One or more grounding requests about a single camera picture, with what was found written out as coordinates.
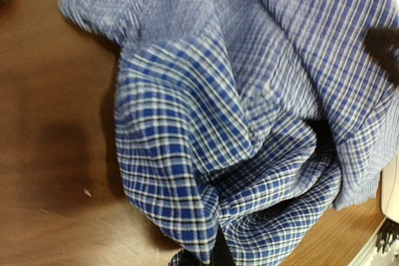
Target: brown wooden surface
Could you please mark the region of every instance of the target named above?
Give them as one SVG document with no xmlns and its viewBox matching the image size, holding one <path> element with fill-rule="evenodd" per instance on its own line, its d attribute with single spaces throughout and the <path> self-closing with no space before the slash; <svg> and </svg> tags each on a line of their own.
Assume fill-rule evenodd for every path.
<svg viewBox="0 0 399 266">
<path fill-rule="evenodd" d="M 138 234 L 159 233 L 120 185 L 118 49 L 72 27 L 56 2 L 0 9 L 0 265 L 136 265 Z M 346 265 L 379 211 L 378 201 L 329 211 L 284 265 Z"/>
</svg>

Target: checkered fabric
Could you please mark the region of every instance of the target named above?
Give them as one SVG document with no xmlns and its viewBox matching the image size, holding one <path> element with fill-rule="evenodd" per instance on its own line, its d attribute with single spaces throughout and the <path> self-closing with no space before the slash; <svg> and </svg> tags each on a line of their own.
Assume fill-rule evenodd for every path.
<svg viewBox="0 0 399 266">
<path fill-rule="evenodd" d="M 120 44 L 126 195 L 203 263 L 219 225 L 237 265 L 278 265 L 332 204 L 375 195 L 398 149 L 399 96 L 363 38 L 369 27 L 399 26 L 394 0 L 60 8 Z"/>
</svg>

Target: blue square pattern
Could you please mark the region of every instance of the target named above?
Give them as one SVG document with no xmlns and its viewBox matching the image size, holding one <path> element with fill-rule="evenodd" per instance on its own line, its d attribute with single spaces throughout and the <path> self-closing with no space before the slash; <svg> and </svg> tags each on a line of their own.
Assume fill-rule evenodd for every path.
<svg viewBox="0 0 399 266">
<path fill-rule="evenodd" d="M 373 196 L 369 178 L 384 167 L 374 153 L 398 148 L 383 145 L 399 130 L 399 97 L 363 47 L 369 27 L 398 27 L 394 0 L 60 0 L 60 9 L 120 44 L 126 195 L 204 264 L 221 224 L 237 265 L 279 265 L 331 204 Z M 304 120 L 320 118 L 335 163 L 333 149 L 314 155 L 318 136 Z"/>
</svg>

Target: wooden table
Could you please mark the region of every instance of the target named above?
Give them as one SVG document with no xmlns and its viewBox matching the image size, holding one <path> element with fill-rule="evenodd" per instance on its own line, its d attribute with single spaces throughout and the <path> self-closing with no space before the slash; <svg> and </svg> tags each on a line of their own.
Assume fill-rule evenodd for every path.
<svg viewBox="0 0 399 266">
<path fill-rule="evenodd" d="M 160 236 L 120 184 L 117 54 L 63 19 L 57 0 L 0 9 L 1 265 L 131 266 L 137 235 Z M 381 221 L 378 206 L 329 211 L 284 265 L 346 265 Z"/>
</svg>

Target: blue plaid cloth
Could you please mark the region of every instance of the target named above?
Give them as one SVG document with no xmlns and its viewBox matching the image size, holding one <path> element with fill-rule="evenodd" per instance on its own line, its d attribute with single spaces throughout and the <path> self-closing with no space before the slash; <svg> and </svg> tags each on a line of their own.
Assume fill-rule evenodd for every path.
<svg viewBox="0 0 399 266">
<path fill-rule="evenodd" d="M 321 215 L 375 195 L 399 145 L 399 94 L 364 51 L 394 0 L 60 0 L 122 50 L 125 192 L 209 263 L 278 265 Z M 309 121 L 325 122 L 333 145 Z M 171 261 L 177 265 L 179 255 Z"/>
</svg>

